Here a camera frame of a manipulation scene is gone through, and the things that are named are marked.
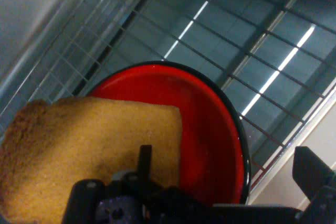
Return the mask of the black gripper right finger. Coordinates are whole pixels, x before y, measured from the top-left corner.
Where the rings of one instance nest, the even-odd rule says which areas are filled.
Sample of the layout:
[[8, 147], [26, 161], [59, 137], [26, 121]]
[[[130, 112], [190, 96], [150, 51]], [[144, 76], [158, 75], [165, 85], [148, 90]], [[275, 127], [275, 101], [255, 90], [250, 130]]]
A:
[[335, 170], [309, 147], [295, 148], [292, 177], [306, 197], [306, 209], [335, 208]]

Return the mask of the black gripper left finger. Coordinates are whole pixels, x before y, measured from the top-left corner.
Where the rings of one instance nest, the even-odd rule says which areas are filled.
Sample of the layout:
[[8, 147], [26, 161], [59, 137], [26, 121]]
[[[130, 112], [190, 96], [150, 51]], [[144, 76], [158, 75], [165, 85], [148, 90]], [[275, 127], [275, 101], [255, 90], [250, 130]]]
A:
[[141, 145], [137, 165], [137, 174], [140, 181], [149, 180], [151, 172], [151, 160], [152, 145]]

